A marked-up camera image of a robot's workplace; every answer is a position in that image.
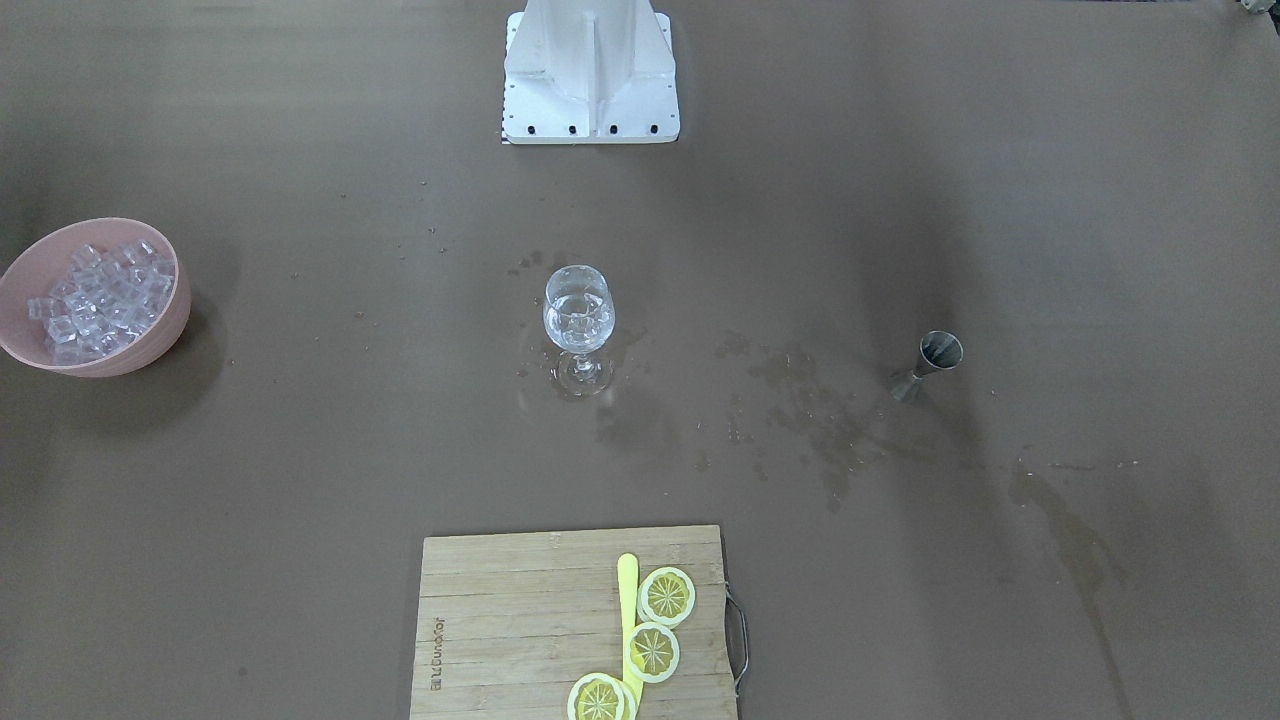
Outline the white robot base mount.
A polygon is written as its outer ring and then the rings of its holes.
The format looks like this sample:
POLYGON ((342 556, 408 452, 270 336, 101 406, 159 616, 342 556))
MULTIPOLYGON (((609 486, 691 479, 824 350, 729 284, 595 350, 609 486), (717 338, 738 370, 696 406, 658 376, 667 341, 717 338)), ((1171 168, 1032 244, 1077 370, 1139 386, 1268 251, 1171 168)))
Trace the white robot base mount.
POLYGON ((529 1, 504 41, 502 142, 678 140, 672 22, 652 3, 529 1))

